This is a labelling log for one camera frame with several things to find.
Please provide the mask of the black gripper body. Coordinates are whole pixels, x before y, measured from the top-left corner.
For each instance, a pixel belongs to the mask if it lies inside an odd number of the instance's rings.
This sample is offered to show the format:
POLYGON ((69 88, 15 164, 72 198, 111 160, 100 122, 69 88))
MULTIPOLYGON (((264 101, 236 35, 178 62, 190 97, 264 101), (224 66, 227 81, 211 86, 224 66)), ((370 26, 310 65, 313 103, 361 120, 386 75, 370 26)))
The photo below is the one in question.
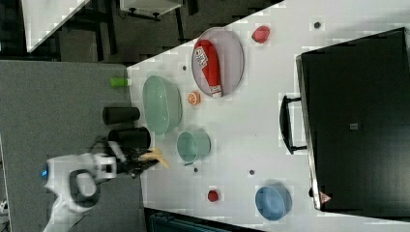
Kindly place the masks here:
POLYGON ((135 152, 118 155, 116 162, 116 173, 128 174, 132 178, 135 178, 141 173, 141 166, 138 158, 139 154, 135 152))

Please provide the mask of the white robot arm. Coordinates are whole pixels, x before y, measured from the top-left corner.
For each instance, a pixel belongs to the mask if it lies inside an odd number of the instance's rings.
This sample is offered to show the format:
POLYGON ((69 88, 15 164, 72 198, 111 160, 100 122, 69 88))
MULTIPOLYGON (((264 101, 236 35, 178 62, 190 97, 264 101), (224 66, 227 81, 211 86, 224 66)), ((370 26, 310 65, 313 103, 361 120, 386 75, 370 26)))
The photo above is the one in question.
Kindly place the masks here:
POLYGON ((43 232, 70 232, 100 201, 100 184, 126 173, 135 178, 157 160, 132 162, 105 153, 66 155, 48 159, 44 187, 56 198, 43 232))

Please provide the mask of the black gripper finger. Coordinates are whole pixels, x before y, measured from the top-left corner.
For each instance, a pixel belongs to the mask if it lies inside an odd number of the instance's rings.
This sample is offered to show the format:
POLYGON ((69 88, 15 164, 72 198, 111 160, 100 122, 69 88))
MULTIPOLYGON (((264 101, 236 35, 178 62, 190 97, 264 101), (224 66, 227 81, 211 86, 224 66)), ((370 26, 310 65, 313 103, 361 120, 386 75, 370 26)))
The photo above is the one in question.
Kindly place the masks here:
POLYGON ((149 169, 152 166, 155 166, 157 163, 158 161, 156 159, 138 161, 132 169, 132 174, 140 175, 143 171, 149 169))
POLYGON ((131 149, 132 160, 151 160, 152 155, 150 150, 146 149, 131 149))

